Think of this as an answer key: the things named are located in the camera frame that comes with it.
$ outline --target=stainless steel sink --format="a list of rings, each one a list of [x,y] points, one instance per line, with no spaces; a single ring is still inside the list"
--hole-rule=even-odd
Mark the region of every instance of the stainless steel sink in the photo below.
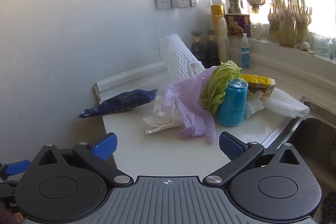
[[[328,192],[336,191],[336,113],[306,97],[300,101],[310,108],[308,118],[286,118],[263,145],[278,148],[289,142],[298,150],[322,188],[322,202],[316,216],[320,222],[324,198]]]

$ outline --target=food box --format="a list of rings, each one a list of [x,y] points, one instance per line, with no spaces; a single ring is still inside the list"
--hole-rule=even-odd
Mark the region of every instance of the food box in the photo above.
[[[243,33],[250,37],[250,15],[227,14],[224,15],[227,23],[227,35],[229,37],[243,37]]]
[[[263,97],[270,97],[272,91],[275,88],[275,80],[269,77],[258,76],[258,75],[241,75],[243,79],[249,84],[250,92],[257,92],[261,90],[264,95]]]

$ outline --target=blue container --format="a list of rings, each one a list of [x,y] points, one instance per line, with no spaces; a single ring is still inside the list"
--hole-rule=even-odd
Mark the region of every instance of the blue container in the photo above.
[[[226,88],[224,102],[217,111],[220,123],[234,127],[240,125],[245,117],[245,104],[248,84],[243,79],[233,79]]]

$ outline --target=crosshair marking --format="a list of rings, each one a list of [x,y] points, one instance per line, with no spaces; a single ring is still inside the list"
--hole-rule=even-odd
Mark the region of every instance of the crosshair marking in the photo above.
[[[164,184],[167,184],[167,185],[173,183],[173,181],[171,181],[170,179],[166,179],[166,180],[164,180],[164,181],[162,181],[162,182],[163,182]]]

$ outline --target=metal screw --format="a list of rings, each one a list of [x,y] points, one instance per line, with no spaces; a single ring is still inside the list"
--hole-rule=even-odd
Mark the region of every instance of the metal screw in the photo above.
[[[216,175],[212,175],[212,176],[207,176],[207,178],[205,179],[207,182],[209,183],[220,183],[222,182],[222,178],[220,176],[216,176]]]
[[[116,183],[127,183],[127,182],[129,182],[130,180],[131,180],[131,179],[130,179],[129,176],[124,176],[124,175],[116,176],[116,177],[114,178],[114,181],[115,181]]]

